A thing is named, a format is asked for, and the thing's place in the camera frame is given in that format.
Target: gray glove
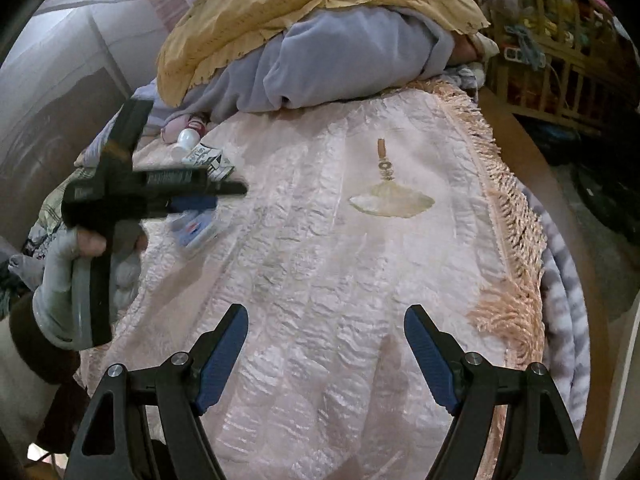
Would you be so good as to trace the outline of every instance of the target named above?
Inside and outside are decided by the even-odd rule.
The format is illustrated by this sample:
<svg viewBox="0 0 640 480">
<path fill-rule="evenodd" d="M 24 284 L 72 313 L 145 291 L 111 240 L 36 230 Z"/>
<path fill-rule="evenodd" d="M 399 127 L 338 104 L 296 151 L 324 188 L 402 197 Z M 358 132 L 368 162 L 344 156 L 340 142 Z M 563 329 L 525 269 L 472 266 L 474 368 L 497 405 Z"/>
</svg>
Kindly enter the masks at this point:
<svg viewBox="0 0 640 480">
<path fill-rule="evenodd" d="M 135 246 L 118 245 L 118 230 L 127 230 Z M 74 228 L 58 236 L 47 253 L 42 285 L 33 295 L 33 315 L 40 331 L 53 345 L 68 350 L 74 347 L 74 320 L 71 305 L 72 264 L 81 256 L 100 256 L 105 239 L 91 231 Z M 114 323 L 119 311 L 133 303 L 138 294 L 140 251 L 146 249 L 146 235 L 137 222 L 120 222 L 116 226 L 111 256 L 110 319 Z"/>
</svg>

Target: sleeve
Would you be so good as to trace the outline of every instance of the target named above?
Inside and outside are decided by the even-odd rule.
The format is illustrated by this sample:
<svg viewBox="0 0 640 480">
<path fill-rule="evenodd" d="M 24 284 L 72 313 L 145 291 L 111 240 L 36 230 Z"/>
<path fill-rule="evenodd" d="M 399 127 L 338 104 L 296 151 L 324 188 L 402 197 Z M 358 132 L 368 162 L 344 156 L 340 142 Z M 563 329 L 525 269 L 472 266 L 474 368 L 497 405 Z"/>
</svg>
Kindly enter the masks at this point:
<svg viewBox="0 0 640 480">
<path fill-rule="evenodd" d="M 79 364 L 77 352 L 57 348 L 42 335 L 33 317 L 31 296 L 0 321 L 0 431 L 22 462 L 58 387 Z"/>
</svg>

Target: floor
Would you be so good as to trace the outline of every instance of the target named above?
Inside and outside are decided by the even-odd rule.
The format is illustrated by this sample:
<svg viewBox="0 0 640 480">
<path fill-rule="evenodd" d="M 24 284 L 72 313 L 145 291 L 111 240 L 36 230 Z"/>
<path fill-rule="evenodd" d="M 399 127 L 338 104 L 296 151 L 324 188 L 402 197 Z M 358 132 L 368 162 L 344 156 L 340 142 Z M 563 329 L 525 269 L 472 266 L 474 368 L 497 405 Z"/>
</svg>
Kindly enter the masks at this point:
<svg viewBox="0 0 640 480">
<path fill-rule="evenodd" d="M 607 227 L 587 209 L 570 176 L 570 166 L 552 168 L 569 208 L 574 212 L 589 252 L 593 257 L 596 280 L 609 322 L 609 354 L 618 354 L 619 335 L 625 314 L 640 290 L 640 248 Z"/>
</svg>

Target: brown cuff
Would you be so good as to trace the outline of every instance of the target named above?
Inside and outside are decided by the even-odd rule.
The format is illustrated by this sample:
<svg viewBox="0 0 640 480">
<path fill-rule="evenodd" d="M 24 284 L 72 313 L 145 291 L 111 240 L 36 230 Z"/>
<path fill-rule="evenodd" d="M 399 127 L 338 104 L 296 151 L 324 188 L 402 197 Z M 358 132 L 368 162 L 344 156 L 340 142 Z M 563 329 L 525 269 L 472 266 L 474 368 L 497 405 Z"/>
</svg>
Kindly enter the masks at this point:
<svg viewBox="0 0 640 480">
<path fill-rule="evenodd" d="M 31 308 L 32 295 L 12 307 L 9 328 L 18 354 L 26 365 L 49 384 L 68 381 L 80 366 L 80 354 L 53 346 L 42 335 Z"/>
</svg>

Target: bedspread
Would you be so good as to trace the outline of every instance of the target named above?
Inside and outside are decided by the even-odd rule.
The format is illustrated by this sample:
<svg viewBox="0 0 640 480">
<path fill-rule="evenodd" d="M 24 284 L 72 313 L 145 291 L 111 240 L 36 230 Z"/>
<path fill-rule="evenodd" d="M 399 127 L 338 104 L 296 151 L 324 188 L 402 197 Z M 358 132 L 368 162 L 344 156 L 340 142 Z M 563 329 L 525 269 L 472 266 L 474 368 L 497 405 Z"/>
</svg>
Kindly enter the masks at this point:
<svg viewBox="0 0 640 480">
<path fill-rule="evenodd" d="M 454 112 L 410 89 L 217 126 L 204 140 L 250 191 L 220 201 L 219 234 L 188 257 L 165 222 L 145 223 L 139 297 L 113 342 L 82 355 L 90 392 L 110 364 L 155 366 L 242 303 L 247 341 L 203 417 L 229 478 L 422 478 L 450 417 L 404 339 L 406 308 L 495 365 L 543 349 L 542 228 L 490 129 Z M 155 141 L 135 163 L 167 149 Z"/>
</svg>

